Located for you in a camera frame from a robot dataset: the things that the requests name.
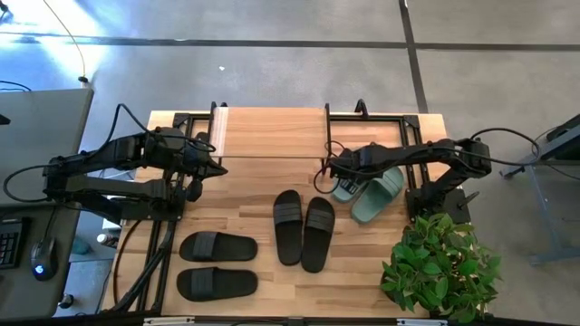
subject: potted plant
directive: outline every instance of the potted plant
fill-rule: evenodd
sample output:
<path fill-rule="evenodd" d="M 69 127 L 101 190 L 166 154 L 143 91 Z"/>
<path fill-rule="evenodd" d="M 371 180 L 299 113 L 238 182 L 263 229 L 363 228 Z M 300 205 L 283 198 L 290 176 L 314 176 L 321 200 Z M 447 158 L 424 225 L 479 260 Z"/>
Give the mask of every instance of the potted plant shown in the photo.
<path fill-rule="evenodd" d="M 447 214 L 418 217 L 392 248 L 391 263 L 382 263 L 381 288 L 404 311 L 413 306 L 470 322 L 483 313 L 498 292 L 500 258 L 477 244 L 472 225 L 455 225 Z"/>

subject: gray desk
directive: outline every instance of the gray desk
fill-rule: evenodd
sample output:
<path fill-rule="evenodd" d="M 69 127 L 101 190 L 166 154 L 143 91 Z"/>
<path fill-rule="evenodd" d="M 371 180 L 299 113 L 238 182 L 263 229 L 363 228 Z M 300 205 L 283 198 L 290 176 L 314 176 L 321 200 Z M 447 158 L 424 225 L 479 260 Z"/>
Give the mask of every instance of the gray desk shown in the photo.
<path fill-rule="evenodd" d="M 0 182 L 20 168 L 78 153 L 92 95 L 90 89 L 0 92 L 0 114 L 11 120 L 0 126 Z M 14 177 L 9 185 L 10 192 L 24 199 L 45 197 L 43 188 L 40 168 Z M 0 206 L 14 205 L 22 203 L 0 191 Z"/>
<path fill-rule="evenodd" d="M 89 89 L 0 93 L 0 114 L 11 120 L 0 126 L 0 182 L 17 169 L 77 153 L 92 95 Z M 25 172 L 9 185 L 16 196 L 27 199 L 44 197 L 43 187 L 41 169 Z M 63 294 L 79 211 L 58 209 L 50 235 L 57 241 L 59 269 L 51 280 L 38 282 L 29 257 L 52 213 L 53 207 L 47 204 L 24 206 L 0 190 L 0 216 L 29 216 L 31 222 L 19 267 L 0 270 L 0 321 L 53 316 Z"/>
<path fill-rule="evenodd" d="M 0 214 L 3 215 L 10 210 L 3 208 Z M 56 312 L 56 305 L 63 295 L 79 211 L 66 208 L 57 210 L 50 235 L 56 238 L 58 272 L 50 281 L 38 282 L 30 266 L 30 251 L 33 243 L 44 236 L 44 229 L 53 208 L 35 206 L 12 210 L 15 213 L 8 213 L 8 216 L 28 216 L 30 225 L 24 240 L 19 267 L 0 270 L 0 278 L 2 278 L 0 280 L 0 321 L 50 317 Z"/>

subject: keyboard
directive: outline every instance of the keyboard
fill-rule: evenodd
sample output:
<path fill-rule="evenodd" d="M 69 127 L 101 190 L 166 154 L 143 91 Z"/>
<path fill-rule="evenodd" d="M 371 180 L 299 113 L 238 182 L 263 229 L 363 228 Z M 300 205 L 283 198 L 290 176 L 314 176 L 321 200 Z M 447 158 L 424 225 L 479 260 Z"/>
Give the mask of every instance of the keyboard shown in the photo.
<path fill-rule="evenodd" d="M 25 217 L 0 221 L 0 270 L 18 267 L 24 243 Z"/>

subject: black slide sandal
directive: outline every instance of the black slide sandal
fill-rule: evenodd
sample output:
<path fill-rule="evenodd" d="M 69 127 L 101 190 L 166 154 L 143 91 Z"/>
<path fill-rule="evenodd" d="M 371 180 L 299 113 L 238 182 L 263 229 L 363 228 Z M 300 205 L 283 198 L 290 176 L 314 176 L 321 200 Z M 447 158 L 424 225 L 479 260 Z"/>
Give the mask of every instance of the black slide sandal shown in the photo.
<path fill-rule="evenodd" d="M 221 232 L 196 232 L 181 243 L 179 256 L 190 262 L 244 262 L 257 254 L 256 240 Z"/>
<path fill-rule="evenodd" d="M 246 270 L 207 267 L 188 269 L 178 275 L 179 294 L 193 302 L 237 298 L 256 289 L 256 274 Z"/>
<path fill-rule="evenodd" d="M 308 204 L 304 227 L 302 267 L 305 271 L 318 273 L 323 270 L 333 230 L 333 206 L 324 198 L 313 198 Z"/>
<path fill-rule="evenodd" d="M 302 254 L 302 206 L 295 190 L 286 190 L 274 202 L 275 247 L 280 263 L 300 262 Z"/>

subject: metal stand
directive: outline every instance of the metal stand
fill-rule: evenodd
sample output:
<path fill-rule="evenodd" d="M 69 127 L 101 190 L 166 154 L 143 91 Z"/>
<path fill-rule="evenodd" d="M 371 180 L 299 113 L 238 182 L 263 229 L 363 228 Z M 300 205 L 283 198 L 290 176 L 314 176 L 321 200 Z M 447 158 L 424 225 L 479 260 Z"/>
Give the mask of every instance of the metal stand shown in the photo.
<path fill-rule="evenodd" d="M 568 146 L 576 144 L 578 141 L 580 141 L 580 125 L 570 129 L 562 136 L 547 142 L 547 144 L 545 144 L 544 146 L 541 146 L 540 147 L 541 161 L 538 162 L 537 164 L 538 165 L 546 164 L 545 161 L 549 160 L 550 158 L 553 158 L 558 153 L 561 153 L 562 151 L 566 150 Z M 519 162 L 521 163 L 531 162 L 534 158 L 535 155 L 530 154 L 520 159 Z M 536 199 L 540 206 L 542 220 L 546 226 L 546 229 L 549 231 L 551 245 L 550 250 L 545 254 L 535 254 L 530 256 L 529 257 L 530 263 L 533 266 L 535 266 L 542 263 L 558 261 L 561 259 L 580 257 L 580 248 L 566 246 L 562 237 L 558 233 L 554 217 L 550 214 L 547 199 L 544 196 L 542 188 L 540 187 L 537 181 L 537 175 L 535 170 L 536 170 L 535 167 L 530 166 L 508 167 L 504 168 L 499 172 L 499 174 L 505 179 L 512 178 L 518 172 L 526 172 L 532 184 L 532 188 L 534 188 L 534 192 L 536 193 Z"/>

